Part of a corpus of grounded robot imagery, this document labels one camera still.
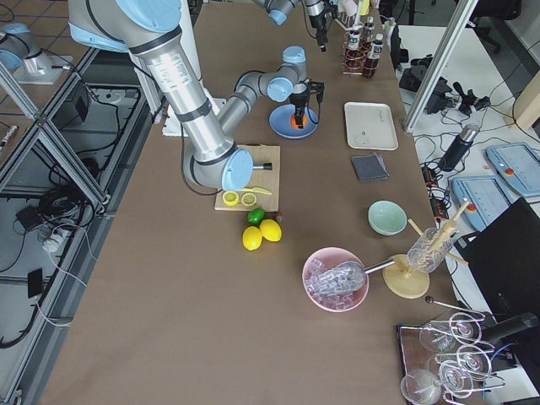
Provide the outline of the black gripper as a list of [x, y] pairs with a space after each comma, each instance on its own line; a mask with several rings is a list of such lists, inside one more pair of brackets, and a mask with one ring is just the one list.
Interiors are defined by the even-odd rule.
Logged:
[[317, 44], [321, 52], [327, 51], [327, 2], [324, 0], [306, 0], [305, 10], [308, 13], [310, 25], [316, 30]]
[[289, 100], [294, 106], [294, 127], [303, 129], [305, 126], [305, 108], [309, 100], [308, 86], [306, 84], [296, 85]]

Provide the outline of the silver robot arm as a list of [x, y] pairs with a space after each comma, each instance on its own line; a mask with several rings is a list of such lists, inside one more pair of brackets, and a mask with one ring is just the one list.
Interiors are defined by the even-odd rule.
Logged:
[[254, 1], [254, 3], [263, 8], [276, 25], [284, 24], [300, 4], [305, 13], [305, 23], [310, 22], [310, 27], [315, 31], [311, 33], [309, 29], [306, 29], [308, 34], [316, 40], [321, 52], [327, 51], [329, 27], [327, 20], [333, 20], [337, 17], [336, 4], [323, 0], [263, 0]]
[[182, 168], [200, 186], [239, 191], [248, 185], [253, 158], [231, 134], [257, 99], [286, 101], [306, 88], [306, 56], [300, 46], [283, 51], [275, 72], [242, 76], [220, 112], [197, 78], [181, 45], [180, 1], [71, 1], [69, 28], [78, 43], [139, 58], [165, 94], [188, 135], [191, 150]]

